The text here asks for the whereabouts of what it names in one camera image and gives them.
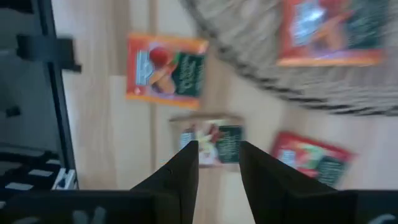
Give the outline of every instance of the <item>cardboard packet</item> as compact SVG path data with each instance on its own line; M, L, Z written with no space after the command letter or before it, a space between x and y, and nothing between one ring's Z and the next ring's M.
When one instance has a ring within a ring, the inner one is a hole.
M340 147L282 131L271 154L303 174L335 187L354 154Z
M197 110L207 49L205 40L131 34L127 98Z
M388 0L282 0L280 66L377 65Z
M199 142L199 165L239 168L239 147L244 140L244 123L230 114L197 114L170 120L173 141L181 150L190 141Z

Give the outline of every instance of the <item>wooden floor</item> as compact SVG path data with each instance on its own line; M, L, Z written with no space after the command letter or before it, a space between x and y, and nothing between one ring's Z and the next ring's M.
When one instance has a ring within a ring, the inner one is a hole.
M125 99L127 34L144 31L193 37L195 25L176 0L52 2L57 31L75 38L77 58L83 65L79 75L63 73L80 185L83 189L130 189L173 156L168 120L190 111ZM348 147L358 157L342 188L398 187L398 179L382 178L369 166L383 161L379 156L386 153L383 140L391 136L392 130L381 123L396 120L308 113L287 106L233 73L211 49L203 111L240 114L246 120L248 141L265 151L280 129ZM392 174L389 168L381 169ZM239 173L200 171L195 223L254 223Z

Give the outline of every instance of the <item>orange tea packet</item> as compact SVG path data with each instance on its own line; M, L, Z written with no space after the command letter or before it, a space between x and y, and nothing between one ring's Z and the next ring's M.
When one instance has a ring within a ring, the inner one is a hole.
M280 66L376 65L387 0L283 0Z
M198 109L207 49L200 39L131 34L127 98Z

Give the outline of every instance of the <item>black metal frame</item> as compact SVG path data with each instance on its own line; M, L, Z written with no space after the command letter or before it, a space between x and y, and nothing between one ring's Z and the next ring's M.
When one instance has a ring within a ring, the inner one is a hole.
M32 0L32 7L36 26L41 30L42 35L53 37L54 39L57 38L51 1ZM43 62L43 66L45 75L50 80L52 88L59 135L57 150L61 165L66 169L75 169L62 71L60 66L55 62Z

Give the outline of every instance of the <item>green label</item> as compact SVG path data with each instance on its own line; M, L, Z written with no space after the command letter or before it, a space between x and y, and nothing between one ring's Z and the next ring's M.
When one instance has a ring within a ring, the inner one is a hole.
M221 138L216 143L218 159L221 163L230 164L239 162L239 147L243 139L243 130L240 126L220 126Z
M317 180L330 187L334 187L345 169L345 163L333 157L325 156L319 162Z
M387 0L352 0L352 15L345 21L349 49L375 49L381 46L387 3Z
M176 95L199 97L201 95L205 56L179 53L177 68L172 73Z

